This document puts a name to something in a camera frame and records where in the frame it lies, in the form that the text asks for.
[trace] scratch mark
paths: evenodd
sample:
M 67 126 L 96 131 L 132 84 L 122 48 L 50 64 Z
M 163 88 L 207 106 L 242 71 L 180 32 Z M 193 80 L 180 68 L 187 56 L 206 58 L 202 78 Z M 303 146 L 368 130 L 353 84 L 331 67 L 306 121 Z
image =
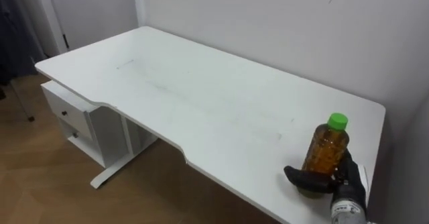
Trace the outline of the scratch mark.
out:
M 123 63 L 123 64 L 118 65 L 118 66 L 116 67 L 116 69 L 117 69 L 117 70 L 119 70 L 120 68 L 123 68 L 124 66 L 126 66 L 126 65 L 128 65 L 129 63 L 132 63 L 132 62 L 134 62 L 134 59 L 133 59 L 133 60 L 129 60 L 129 61 L 127 61 L 126 63 Z

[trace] white desk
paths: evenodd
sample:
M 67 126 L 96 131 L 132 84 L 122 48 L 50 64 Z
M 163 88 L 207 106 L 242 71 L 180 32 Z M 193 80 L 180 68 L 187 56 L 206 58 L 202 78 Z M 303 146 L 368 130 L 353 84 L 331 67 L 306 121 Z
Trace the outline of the white desk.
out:
M 349 117 L 349 149 L 371 186 L 385 116 L 378 103 L 150 27 L 36 68 L 177 147 L 191 167 L 282 223 L 330 223 L 330 197 L 301 197 L 283 167 L 301 167 L 332 112 Z

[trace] wooden floor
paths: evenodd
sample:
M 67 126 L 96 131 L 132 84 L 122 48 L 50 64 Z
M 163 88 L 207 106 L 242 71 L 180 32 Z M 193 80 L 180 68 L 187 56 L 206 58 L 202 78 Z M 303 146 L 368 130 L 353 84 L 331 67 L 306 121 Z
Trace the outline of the wooden floor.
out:
M 17 82 L 33 123 L 8 89 L 0 101 L 0 224 L 277 223 L 185 165 L 163 141 L 93 189 L 102 168 L 62 137 L 40 88 L 46 81 Z

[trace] drawer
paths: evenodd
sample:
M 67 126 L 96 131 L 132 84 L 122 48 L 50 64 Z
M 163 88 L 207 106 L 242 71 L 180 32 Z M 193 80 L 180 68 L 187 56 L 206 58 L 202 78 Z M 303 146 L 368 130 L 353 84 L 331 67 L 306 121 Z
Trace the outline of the drawer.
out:
M 54 81 L 42 84 L 52 112 L 89 139 L 93 139 L 88 112 L 91 105 Z

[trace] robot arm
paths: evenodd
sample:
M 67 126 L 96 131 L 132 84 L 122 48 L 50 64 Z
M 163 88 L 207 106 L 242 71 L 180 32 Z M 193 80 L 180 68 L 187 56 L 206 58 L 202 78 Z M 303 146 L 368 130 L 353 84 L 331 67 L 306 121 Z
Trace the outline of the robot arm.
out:
M 362 183 L 364 168 L 358 167 L 347 150 L 334 178 L 317 172 L 297 170 L 286 166 L 289 181 L 312 192 L 332 193 L 330 206 L 332 224 L 368 224 L 366 216 L 367 191 Z

